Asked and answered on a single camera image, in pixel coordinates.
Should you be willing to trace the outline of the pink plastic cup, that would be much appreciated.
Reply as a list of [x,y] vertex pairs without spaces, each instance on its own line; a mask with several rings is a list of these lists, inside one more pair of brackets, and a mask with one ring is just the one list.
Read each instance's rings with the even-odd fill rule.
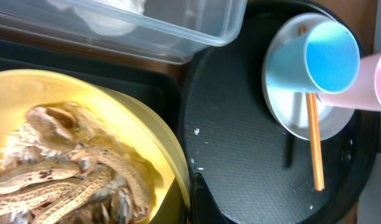
[[329,106],[381,112],[381,53],[360,60],[358,76],[348,90],[317,97]]

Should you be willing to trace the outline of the yellow bowl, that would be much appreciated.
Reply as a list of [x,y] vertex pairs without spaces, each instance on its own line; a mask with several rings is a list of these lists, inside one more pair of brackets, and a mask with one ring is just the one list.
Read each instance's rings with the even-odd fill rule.
[[172,183],[177,183],[186,209],[191,209],[190,179],[181,145],[152,109],[128,95],[77,78],[45,70],[0,72],[0,158],[6,136],[24,122],[31,106],[73,101],[94,114],[117,140],[133,146],[162,176],[157,186],[156,214]]

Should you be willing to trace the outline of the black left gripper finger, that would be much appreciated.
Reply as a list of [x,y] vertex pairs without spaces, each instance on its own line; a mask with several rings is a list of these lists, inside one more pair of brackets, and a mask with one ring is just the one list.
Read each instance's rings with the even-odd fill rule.
[[196,172],[191,187],[191,214],[195,224],[234,224],[218,208],[201,173]]

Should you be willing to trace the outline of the wooden chopstick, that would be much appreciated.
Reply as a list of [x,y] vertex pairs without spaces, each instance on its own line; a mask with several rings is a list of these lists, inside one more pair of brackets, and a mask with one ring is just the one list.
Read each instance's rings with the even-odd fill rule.
[[308,111],[314,188],[317,191],[322,191],[325,189],[324,169],[323,169],[323,163],[322,163],[319,116],[318,116],[316,95],[314,93],[306,93],[306,105],[307,105],[307,111]]

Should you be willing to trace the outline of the blue plastic cup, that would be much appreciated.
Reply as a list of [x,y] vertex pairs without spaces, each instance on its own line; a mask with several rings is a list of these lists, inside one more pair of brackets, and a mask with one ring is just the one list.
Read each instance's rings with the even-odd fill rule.
[[301,93],[337,94],[355,82],[360,52],[342,24],[321,22],[272,52],[267,84]]

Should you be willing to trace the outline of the peanut shells and rice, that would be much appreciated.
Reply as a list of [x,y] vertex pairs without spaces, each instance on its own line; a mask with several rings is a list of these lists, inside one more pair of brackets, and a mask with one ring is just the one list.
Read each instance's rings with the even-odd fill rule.
[[2,147],[0,223],[140,223],[162,175],[93,111],[33,106]]

